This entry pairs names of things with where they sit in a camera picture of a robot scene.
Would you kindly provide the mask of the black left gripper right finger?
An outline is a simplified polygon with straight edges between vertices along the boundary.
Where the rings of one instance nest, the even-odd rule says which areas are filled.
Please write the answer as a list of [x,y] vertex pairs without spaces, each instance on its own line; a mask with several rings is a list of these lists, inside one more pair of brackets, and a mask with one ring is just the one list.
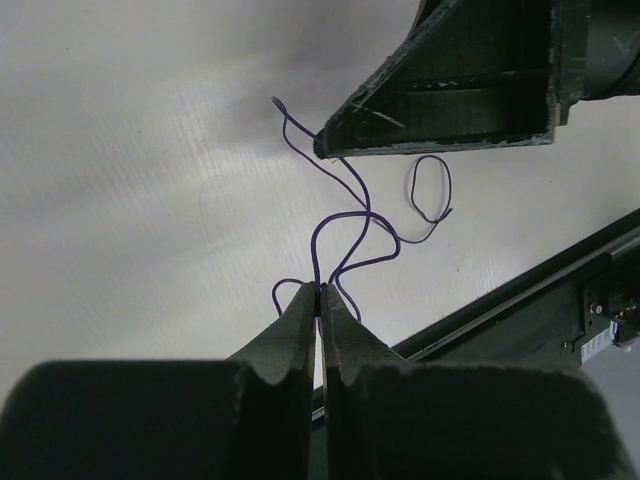
[[573,369],[404,360],[337,289],[318,297],[332,479],[634,479],[603,397]]

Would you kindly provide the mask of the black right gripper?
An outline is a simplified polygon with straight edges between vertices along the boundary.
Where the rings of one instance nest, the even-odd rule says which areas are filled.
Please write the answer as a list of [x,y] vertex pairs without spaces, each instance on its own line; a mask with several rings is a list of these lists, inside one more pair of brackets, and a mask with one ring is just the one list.
[[423,1],[406,39],[331,115],[314,151],[335,158],[547,144],[551,40],[560,125],[580,101],[639,94],[638,0]]

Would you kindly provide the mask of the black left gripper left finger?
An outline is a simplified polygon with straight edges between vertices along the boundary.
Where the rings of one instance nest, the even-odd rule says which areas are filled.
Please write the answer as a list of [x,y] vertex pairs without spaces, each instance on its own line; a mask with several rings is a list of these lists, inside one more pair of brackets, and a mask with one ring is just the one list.
[[316,288],[225,360],[51,361],[1,412],[5,479],[303,479]]

